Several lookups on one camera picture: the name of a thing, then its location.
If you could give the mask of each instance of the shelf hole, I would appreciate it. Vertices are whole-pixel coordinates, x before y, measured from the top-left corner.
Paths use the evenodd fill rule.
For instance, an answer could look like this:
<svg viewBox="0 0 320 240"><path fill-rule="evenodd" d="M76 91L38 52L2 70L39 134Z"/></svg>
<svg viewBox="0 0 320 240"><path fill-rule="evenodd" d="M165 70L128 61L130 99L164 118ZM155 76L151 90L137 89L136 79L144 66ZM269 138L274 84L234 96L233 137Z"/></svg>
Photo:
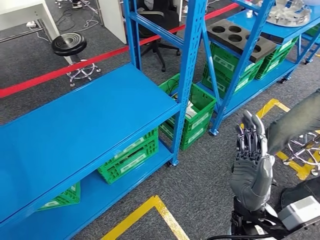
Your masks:
<svg viewBox="0 0 320 240"><path fill-rule="evenodd" d="M242 36L236 35L236 34L229 35L228 37L228 39L230 40L231 42L234 42L234 43L238 43L238 42L242 41L242 37Z"/></svg>
<svg viewBox="0 0 320 240"><path fill-rule="evenodd" d="M226 28L224 28L223 26L214 26L212 28L212 32L218 33L218 34L223 33L224 31L226 31Z"/></svg>
<svg viewBox="0 0 320 240"><path fill-rule="evenodd" d="M245 36L245 39L248 40L248 39L249 39L249 37L250 37L250 35L246 35L246 36Z"/></svg>
<svg viewBox="0 0 320 240"><path fill-rule="evenodd" d="M242 31L238 26L229 26L229 30L232 33L240 33Z"/></svg>
<svg viewBox="0 0 320 240"><path fill-rule="evenodd" d="M258 45L256 45L253 50L254 53L259 53L260 51L261 51L261 47Z"/></svg>

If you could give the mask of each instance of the chrome stool base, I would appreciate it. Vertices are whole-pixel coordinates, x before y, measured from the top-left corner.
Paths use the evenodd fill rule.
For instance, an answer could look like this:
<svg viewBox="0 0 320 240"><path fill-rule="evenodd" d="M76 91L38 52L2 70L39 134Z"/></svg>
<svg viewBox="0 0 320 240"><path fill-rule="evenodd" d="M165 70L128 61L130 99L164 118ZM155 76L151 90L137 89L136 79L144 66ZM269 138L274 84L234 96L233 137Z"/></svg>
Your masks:
<svg viewBox="0 0 320 240"><path fill-rule="evenodd" d="M81 62L85 62L86 59L82 59ZM75 64L76 62L72 62L70 64L70 66ZM69 83L70 87L74 87L75 83L73 82L74 79L85 79L88 78L89 81L91 81L92 79L90 77L91 74L94 72L94 70L97 73L101 72L101 69L100 69L98 66L95 65L94 63L92 63L89 66L78 68L77 70L68 72L66 75L69 77Z"/></svg>
<svg viewBox="0 0 320 240"><path fill-rule="evenodd" d="M317 154L320 155L320 134L309 132L305 135L300 135L299 138L303 139L303 143L296 140L291 140L290 143L288 144L288 147L292 156L283 161L283 164L289 165L289 162L291 160L299 160L304 164L315 166L314 169L311 170L311 174L313 176L318 176L320 174L320 162L318 162L315 158L314 154L316 154L317 152ZM291 144L300 147L300 150L294 151ZM303 154L303 157L307 157L307 160L305 160L302 156Z"/></svg>

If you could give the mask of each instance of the gray sleeve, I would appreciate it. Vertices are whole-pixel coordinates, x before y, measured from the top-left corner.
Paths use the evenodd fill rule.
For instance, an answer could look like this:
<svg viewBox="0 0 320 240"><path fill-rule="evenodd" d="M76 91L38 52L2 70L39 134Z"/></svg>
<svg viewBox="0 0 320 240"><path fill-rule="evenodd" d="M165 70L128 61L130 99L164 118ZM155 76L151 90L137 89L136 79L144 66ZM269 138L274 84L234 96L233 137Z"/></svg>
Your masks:
<svg viewBox="0 0 320 240"><path fill-rule="evenodd" d="M320 88L274 121L266 130L268 151L275 155L294 137L320 130Z"/></svg>

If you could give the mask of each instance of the white table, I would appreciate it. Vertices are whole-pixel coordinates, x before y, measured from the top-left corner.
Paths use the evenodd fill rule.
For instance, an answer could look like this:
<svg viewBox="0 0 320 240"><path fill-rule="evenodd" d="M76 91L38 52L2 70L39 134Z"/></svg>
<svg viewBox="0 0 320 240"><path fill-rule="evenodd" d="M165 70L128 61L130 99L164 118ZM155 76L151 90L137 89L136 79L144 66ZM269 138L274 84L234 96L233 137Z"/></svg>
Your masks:
<svg viewBox="0 0 320 240"><path fill-rule="evenodd" d="M0 0L0 31L39 19L51 40L60 35L45 0ZM64 58L72 62L69 56Z"/></svg>

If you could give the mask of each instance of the robotic arm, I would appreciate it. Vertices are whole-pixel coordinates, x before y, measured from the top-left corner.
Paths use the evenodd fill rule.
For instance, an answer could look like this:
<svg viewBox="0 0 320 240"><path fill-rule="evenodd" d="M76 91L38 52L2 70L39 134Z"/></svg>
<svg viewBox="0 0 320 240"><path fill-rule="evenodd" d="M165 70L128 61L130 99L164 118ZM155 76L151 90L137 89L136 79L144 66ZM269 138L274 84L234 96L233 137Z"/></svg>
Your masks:
<svg viewBox="0 0 320 240"><path fill-rule="evenodd" d="M237 131L236 157L230 187L235 193L229 235L215 239L281 240L320 220L320 203L308 196L276 214L269 199L275 157L268 153L263 122L248 111L243 114L244 129Z"/></svg>

